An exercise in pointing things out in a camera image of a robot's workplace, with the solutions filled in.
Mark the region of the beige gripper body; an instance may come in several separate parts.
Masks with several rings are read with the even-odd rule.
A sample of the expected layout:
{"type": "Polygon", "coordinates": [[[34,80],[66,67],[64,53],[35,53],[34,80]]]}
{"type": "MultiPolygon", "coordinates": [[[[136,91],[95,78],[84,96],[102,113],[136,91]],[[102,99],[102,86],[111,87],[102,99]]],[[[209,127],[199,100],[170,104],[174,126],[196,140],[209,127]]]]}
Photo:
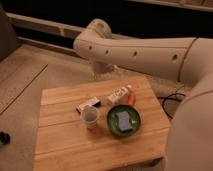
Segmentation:
{"type": "Polygon", "coordinates": [[[114,64],[103,63],[98,61],[91,62],[92,71],[95,75],[107,74],[117,71],[117,66],[114,64]]]}

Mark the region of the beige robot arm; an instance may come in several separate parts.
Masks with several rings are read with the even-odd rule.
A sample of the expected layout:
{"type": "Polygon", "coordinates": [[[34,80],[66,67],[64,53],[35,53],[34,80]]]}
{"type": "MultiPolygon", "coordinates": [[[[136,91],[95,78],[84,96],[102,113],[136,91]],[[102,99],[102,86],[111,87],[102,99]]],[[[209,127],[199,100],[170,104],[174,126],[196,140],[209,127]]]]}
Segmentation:
{"type": "Polygon", "coordinates": [[[190,85],[172,120],[164,171],[213,171],[213,38],[114,39],[94,19],[73,47],[92,61],[190,85]]]}

